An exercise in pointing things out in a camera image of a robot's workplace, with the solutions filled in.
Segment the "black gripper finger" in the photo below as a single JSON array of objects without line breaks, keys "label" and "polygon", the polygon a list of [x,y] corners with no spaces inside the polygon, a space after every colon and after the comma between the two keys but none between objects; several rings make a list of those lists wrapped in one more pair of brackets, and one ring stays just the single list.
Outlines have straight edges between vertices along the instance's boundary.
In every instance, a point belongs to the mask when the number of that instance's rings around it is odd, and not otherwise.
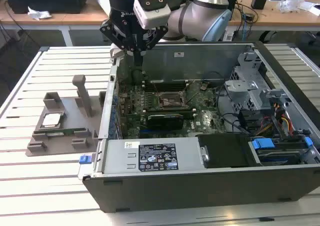
[{"label": "black gripper finger", "polygon": [[142,66],[143,56],[146,54],[146,51],[151,50],[167,32],[167,26],[141,29],[138,32],[138,66]]},{"label": "black gripper finger", "polygon": [[112,20],[105,20],[100,26],[100,31],[120,50],[127,51],[133,56],[135,66],[139,65],[139,50],[137,40],[137,20],[120,20],[117,24]]}]

